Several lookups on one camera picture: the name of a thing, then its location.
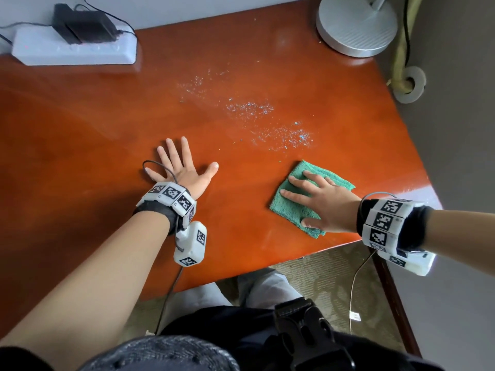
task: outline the microfiber cloth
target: microfiber cloth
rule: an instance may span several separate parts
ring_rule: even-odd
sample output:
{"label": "microfiber cloth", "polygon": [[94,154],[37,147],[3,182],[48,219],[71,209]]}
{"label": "microfiber cloth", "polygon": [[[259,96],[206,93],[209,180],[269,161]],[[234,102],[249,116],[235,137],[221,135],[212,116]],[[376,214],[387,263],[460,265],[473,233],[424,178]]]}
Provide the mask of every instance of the microfiber cloth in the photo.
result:
{"label": "microfiber cloth", "polygon": [[[310,171],[311,173],[316,173],[321,176],[329,177],[335,184],[343,186],[348,190],[352,190],[355,186],[349,181],[344,180],[335,173],[328,171],[326,169],[317,167],[316,165],[310,164],[307,161],[301,161],[298,166],[289,174],[293,175],[298,180],[307,180],[307,178],[302,174],[303,171]],[[302,206],[300,204],[294,203],[289,199],[285,199],[280,195],[280,190],[286,189],[287,191],[295,192],[296,194],[308,195],[303,189],[293,186],[288,179],[286,179],[280,187],[277,189],[277,193],[273,198],[272,204],[270,204],[270,210],[275,212],[277,215],[286,218],[303,232],[309,234],[313,238],[318,238],[318,236],[325,235],[325,232],[319,229],[308,228],[301,226],[301,220],[306,217],[320,218],[313,210]]]}

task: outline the finger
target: finger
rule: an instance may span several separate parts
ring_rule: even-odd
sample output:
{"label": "finger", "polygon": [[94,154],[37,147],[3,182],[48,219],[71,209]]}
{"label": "finger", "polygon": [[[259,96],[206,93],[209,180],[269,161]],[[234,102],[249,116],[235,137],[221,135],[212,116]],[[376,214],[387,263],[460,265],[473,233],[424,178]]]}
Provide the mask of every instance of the finger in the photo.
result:
{"label": "finger", "polygon": [[319,230],[323,230],[323,221],[319,218],[307,217],[303,218],[301,221],[301,225],[304,227],[311,227]]}
{"label": "finger", "polygon": [[308,180],[298,180],[293,175],[288,176],[288,181],[293,184],[295,187],[300,187],[301,189],[306,190],[310,194],[316,194],[318,192],[319,187],[309,182]]}
{"label": "finger", "polygon": [[320,176],[319,174],[314,174],[311,173],[310,171],[304,171],[302,172],[308,179],[312,180],[315,182],[319,187],[325,187],[328,185],[328,183],[325,181],[325,179]]}
{"label": "finger", "polygon": [[[167,153],[165,152],[165,149],[162,146],[159,146],[156,151],[158,152],[158,156],[160,156],[161,163],[163,166],[167,169],[170,169],[171,171],[174,171],[174,167],[172,166],[172,163],[170,162],[170,159],[167,156]],[[165,170],[167,178],[171,178],[172,176],[170,175],[170,172],[167,172]]]}
{"label": "finger", "polygon": [[203,179],[206,179],[208,180],[208,183],[211,181],[211,179],[213,178],[213,176],[218,172],[218,163],[217,162],[214,162],[214,163],[211,163],[206,172],[204,172],[201,177]]}
{"label": "finger", "polygon": [[151,170],[150,168],[145,168],[146,173],[150,176],[150,178],[155,182],[165,182],[166,179],[163,175]]}
{"label": "finger", "polygon": [[184,162],[184,167],[188,170],[195,170],[193,163],[193,156],[191,155],[191,150],[189,149],[189,142],[187,142],[186,137],[181,138],[182,141],[182,161]]}
{"label": "finger", "polygon": [[326,181],[326,182],[328,182],[329,184],[331,184],[332,186],[337,186],[337,185],[335,184],[335,182],[333,182],[333,181],[330,179],[330,177],[325,177],[325,181]]}
{"label": "finger", "polygon": [[307,207],[309,207],[311,201],[311,198],[306,195],[296,194],[284,189],[280,190],[280,195],[286,199],[292,200],[294,203],[299,203]]}
{"label": "finger", "polygon": [[179,154],[177,153],[177,149],[175,148],[175,144],[173,140],[170,138],[166,139],[167,147],[168,147],[168,154],[170,155],[170,161],[172,162],[172,165],[174,166],[174,172],[178,172],[180,168],[182,168],[182,162],[181,158],[179,157]]}

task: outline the leg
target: leg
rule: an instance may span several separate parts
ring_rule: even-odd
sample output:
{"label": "leg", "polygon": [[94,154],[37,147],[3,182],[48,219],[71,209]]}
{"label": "leg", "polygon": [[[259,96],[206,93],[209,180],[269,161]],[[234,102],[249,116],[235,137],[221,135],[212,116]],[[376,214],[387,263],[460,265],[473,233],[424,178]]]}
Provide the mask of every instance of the leg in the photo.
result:
{"label": "leg", "polygon": [[279,303],[302,297],[287,278],[272,268],[242,274],[237,277],[239,303],[255,309],[273,309]]}
{"label": "leg", "polygon": [[165,305],[158,333],[177,318],[192,314],[199,309],[215,306],[232,306],[232,304],[214,282],[172,293]]}

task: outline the black power adapter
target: black power adapter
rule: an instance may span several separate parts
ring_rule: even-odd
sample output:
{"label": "black power adapter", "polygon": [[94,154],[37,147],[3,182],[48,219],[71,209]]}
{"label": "black power adapter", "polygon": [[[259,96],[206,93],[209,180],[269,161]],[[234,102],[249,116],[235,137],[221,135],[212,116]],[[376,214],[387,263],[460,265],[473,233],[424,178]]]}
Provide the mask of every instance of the black power adapter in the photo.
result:
{"label": "black power adapter", "polygon": [[108,43],[120,32],[108,16],[98,10],[76,11],[67,4],[56,4],[52,27],[69,44]]}

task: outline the floor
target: floor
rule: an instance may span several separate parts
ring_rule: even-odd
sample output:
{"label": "floor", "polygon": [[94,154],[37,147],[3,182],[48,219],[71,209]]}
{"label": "floor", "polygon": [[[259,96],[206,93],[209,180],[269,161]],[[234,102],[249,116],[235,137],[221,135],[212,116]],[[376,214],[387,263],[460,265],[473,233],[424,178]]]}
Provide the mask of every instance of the floor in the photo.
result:
{"label": "floor", "polygon": [[[349,332],[349,298],[352,278],[369,256],[368,247],[356,242],[309,255],[303,259],[274,266],[287,276],[291,285],[304,297],[311,298],[322,314],[337,330]],[[232,280],[218,284],[233,304],[236,304]],[[154,331],[163,298],[139,301],[124,329],[121,341]],[[361,322],[352,321],[352,333],[367,337],[383,346],[404,351],[399,330],[393,319],[382,285],[370,260],[359,271],[352,294],[352,311]]]}

